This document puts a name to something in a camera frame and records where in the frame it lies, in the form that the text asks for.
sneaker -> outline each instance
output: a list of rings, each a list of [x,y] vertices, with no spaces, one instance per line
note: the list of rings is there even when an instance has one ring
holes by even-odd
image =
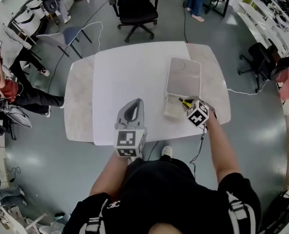
[[[204,18],[202,18],[202,17],[198,17],[198,16],[196,16],[196,15],[194,15],[194,14],[192,14],[191,15],[194,19],[196,19],[197,21],[199,21],[199,22],[204,22]]]
[[[64,22],[64,23],[67,23],[68,21],[71,20],[71,18],[72,18],[71,16],[68,16],[67,19],[64,19],[64,20],[63,20],[63,22]]]
[[[19,188],[19,190],[20,190],[20,194],[21,194],[22,196],[25,196],[25,192],[22,190],[22,188],[21,188],[20,186],[18,186],[18,188]]]
[[[43,70],[41,70],[41,74],[48,77],[50,75],[50,71],[48,69],[43,69]]]
[[[168,155],[171,158],[173,157],[173,149],[171,148],[171,146],[165,146],[162,150],[161,155]]]
[[[45,114],[47,118],[49,118],[51,116],[51,106],[49,106],[49,110],[48,110],[48,113]]]

gray chair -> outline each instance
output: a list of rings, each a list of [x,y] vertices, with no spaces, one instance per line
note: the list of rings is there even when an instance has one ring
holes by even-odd
[[[67,57],[70,57],[62,47],[71,46],[71,48],[75,51],[75,53],[82,59],[80,53],[74,48],[73,41],[77,39],[77,35],[82,32],[83,35],[87,38],[87,40],[92,43],[89,39],[88,35],[84,32],[84,30],[80,27],[69,27],[63,30],[63,32],[57,32],[50,35],[37,35],[36,37],[43,40],[44,42],[50,44],[51,46],[57,46],[63,53],[66,54]]]

sleeve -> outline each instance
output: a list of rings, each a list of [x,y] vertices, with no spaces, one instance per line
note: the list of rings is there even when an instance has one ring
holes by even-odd
[[[26,41],[23,41],[23,39],[21,37],[19,37],[12,29],[6,27],[5,25],[2,26],[5,33],[8,35],[8,37],[10,37],[12,40],[14,41],[18,41],[19,43],[21,43],[26,49],[30,49],[32,47],[31,44],[29,44]]]
[[[230,194],[237,197],[244,204],[249,205],[254,210],[256,227],[261,223],[261,203],[255,191],[251,187],[251,183],[239,173],[232,173],[223,178],[218,185],[218,192]]]
[[[90,218],[99,217],[104,203],[107,202],[108,205],[109,201],[110,196],[106,193],[101,193],[78,202],[62,234],[79,234],[80,230],[87,226]]]

red shirt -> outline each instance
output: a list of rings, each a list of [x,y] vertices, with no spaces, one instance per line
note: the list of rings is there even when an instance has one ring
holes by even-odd
[[[6,85],[3,88],[0,88],[1,92],[6,98],[9,98],[9,103],[12,103],[18,94],[18,84],[11,80],[6,80]]]

marble table surface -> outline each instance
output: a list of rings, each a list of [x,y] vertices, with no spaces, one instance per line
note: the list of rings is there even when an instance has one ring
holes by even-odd
[[[202,66],[201,98],[216,110],[221,124],[231,119],[230,102],[225,79],[210,47],[187,43],[191,60]],[[66,90],[64,123],[69,140],[93,142],[92,83],[95,56],[74,62],[71,66]]]

